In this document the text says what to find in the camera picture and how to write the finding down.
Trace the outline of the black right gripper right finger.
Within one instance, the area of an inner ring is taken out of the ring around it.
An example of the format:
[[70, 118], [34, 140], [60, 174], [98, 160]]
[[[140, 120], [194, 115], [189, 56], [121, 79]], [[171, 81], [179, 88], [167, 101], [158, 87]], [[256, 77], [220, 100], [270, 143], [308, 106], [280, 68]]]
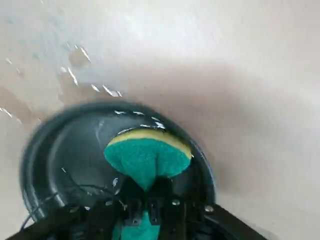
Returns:
[[265, 239], [220, 205], [175, 194], [169, 178], [157, 178], [149, 189], [148, 215], [160, 240]]

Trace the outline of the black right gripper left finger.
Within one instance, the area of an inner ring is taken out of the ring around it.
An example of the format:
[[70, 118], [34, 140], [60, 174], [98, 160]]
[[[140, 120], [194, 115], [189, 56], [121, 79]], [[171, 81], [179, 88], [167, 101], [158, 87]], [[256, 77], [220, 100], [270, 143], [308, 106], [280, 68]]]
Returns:
[[90, 209], [67, 204], [9, 237], [11, 240], [110, 240], [117, 227], [137, 227], [143, 219], [144, 190], [127, 177], [119, 192]]

